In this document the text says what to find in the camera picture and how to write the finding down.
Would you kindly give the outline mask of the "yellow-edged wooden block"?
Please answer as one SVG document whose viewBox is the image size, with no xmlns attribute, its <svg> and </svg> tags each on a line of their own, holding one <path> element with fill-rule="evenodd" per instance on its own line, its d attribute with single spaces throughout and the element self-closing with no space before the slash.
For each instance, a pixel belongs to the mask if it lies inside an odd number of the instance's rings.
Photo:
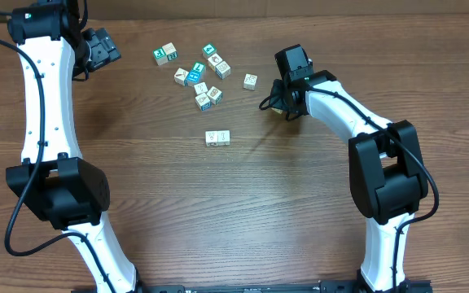
<svg viewBox="0 0 469 293">
<path fill-rule="evenodd" d="M 275 112 L 277 112 L 278 114 L 282 114 L 282 113 L 283 113 L 283 110 L 277 109 L 277 108 L 274 108 L 274 107 L 272 107 L 272 110 L 275 111 Z"/>
</svg>

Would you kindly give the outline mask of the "wooden E letter block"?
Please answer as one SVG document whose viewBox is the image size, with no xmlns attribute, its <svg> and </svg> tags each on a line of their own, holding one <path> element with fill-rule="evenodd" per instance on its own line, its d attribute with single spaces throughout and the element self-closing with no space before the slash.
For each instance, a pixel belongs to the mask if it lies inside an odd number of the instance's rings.
<svg viewBox="0 0 469 293">
<path fill-rule="evenodd" d="M 243 88 L 246 90 L 255 90 L 257 82 L 257 76 L 247 73 L 243 80 Z"/>
</svg>

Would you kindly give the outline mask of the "red-edged wooden letter block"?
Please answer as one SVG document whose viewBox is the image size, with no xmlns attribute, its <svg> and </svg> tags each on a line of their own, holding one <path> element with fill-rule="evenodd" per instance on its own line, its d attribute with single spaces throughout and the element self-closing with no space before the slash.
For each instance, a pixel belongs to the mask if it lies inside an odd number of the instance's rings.
<svg viewBox="0 0 469 293">
<path fill-rule="evenodd" d="M 229 130 L 219 130 L 217 132 L 217 145 L 218 146 L 230 145 L 230 131 Z"/>
</svg>

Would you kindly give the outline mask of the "wooden A airplane block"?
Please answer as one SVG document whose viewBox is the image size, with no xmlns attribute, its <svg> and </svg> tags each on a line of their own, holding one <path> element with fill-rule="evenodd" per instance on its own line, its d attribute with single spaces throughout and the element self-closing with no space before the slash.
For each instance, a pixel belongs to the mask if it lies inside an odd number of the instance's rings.
<svg viewBox="0 0 469 293">
<path fill-rule="evenodd" d="M 218 144 L 218 132 L 217 131 L 206 131 L 205 132 L 205 143 L 207 147 L 216 146 Z"/>
</svg>

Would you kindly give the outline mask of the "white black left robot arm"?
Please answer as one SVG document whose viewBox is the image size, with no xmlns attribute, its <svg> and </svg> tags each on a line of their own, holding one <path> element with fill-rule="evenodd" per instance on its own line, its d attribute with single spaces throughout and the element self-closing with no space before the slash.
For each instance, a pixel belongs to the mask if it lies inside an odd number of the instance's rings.
<svg viewBox="0 0 469 293">
<path fill-rule="evenodd" d="M 140 292 L 135 266 L 121 249 L 107 210 L 104 172 L 83 159 L 75 130 L 72 83 L 121 56 L 107 31 L 85 26 L 76 1 L 38 1 L 11 13 L 7 28 L 25 84 L 21 163 L 6 170 L 9 188 L 40 221 L 77 248 L 97 292 Z"/>
</svg>

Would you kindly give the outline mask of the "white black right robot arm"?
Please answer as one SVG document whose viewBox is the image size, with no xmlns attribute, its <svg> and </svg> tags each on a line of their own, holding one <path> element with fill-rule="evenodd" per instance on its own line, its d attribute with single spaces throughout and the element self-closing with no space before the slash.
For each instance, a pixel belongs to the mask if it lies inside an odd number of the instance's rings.
<svg viewBox="0 0 469 293">
<path fill-rule="evenodd" d="M 349 189 L 366 219 L 365 256 L 357 278 L 322 281 L 321 292 L 430 292 L 429 281 L 411 281 L 403 262 L 410 225 L 436 184 L 423 164 L 415 127 L 377 116 L 348 94 L 336 76 L 315 72 L 301 45 L 274 56 L 280 77 L 259 108 L 286 112 L 287 120 L 312 116 L 348 146 Z"/>
</svg>

